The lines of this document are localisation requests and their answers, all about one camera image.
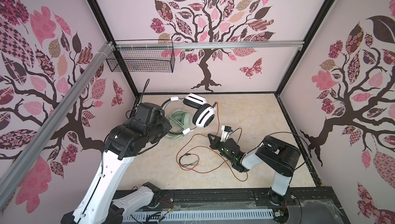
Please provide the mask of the mint green headphones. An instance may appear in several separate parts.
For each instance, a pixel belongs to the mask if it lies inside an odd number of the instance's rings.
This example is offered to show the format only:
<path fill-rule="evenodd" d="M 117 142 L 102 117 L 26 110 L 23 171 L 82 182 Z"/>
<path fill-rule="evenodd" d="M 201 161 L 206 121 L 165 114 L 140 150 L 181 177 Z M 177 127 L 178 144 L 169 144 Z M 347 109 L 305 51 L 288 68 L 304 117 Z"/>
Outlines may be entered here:
<path fill-rule="evenodd" d="M 167 120 L 175 127 L 178 127 L 179 131 L 170 131 L 165 135 L 165 139 L 175 141 L 183 137 L 183 131 L 189 128 L 192 124 L 192 115 L 184 109 L 176 109 L 170 115 Z"/>

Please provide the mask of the white black headphones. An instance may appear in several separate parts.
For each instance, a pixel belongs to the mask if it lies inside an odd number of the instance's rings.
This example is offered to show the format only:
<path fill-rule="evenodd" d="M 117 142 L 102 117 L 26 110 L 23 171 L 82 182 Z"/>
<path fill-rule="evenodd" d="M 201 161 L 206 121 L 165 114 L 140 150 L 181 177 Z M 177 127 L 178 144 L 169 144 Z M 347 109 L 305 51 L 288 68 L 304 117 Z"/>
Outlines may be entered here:
<path fill-rule="evenodd" d="M 193 93 L 189 93 L 185 97 L 173 96 L 168 100 L 164 101 L 161 105 L 161 108 L 165 110 L 168 104 L 178 101 L 182 101 L 184 105 L 196 110 L 191 120 L 194 127 L 190 128 L 190 125 L 188 125 L 187 128 L 182 128 L 181 131 L 178 132 L 174 132 L 171 130 L 168 132 L 171 135 L 184 136 L 194 131 L 196 128 L 206 128 L 216 116 L 218 102 L 216 101 L 213 105 L 211 105 L 208 103 L 206 98 Z"/>

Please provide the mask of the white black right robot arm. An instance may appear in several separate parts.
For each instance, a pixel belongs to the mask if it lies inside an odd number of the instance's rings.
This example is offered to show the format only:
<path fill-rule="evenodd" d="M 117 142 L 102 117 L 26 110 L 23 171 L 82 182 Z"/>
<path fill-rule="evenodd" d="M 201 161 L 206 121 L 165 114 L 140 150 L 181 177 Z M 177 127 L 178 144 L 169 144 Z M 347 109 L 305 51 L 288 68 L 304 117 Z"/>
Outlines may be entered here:
<path fill-rule="evenodd" d="M 256 148 L 244 153 L 232 138 L 225 140 L 209 134 L 208 139 L 210 148 L 217 150 L 240 173 L 246 173 L 261 163 L 267 164 L 275 171 L 271 192 L 278 197 L 286 195 L 301 155 L 296 146 L 267 135 Z"/>

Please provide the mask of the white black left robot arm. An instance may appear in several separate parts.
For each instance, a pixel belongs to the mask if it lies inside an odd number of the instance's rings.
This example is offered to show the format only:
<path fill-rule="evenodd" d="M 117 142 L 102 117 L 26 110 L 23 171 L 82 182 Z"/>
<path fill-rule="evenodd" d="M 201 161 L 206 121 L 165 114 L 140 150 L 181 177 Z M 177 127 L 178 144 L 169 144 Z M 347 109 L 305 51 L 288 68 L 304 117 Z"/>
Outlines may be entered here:
<path fill-rule="evenodd" d="M 125 217 L 145 206 L 156 206 L 160 188 L 147 182 L 133 193 L 116 199 L 117 188 L 133 160 L 156 146 L 171 129 L 161 106 L 138 105 L 134 116 L 111 130 L 101 164 L 78 208 L 65 214 L 63 224 L 121 224 Z"/>

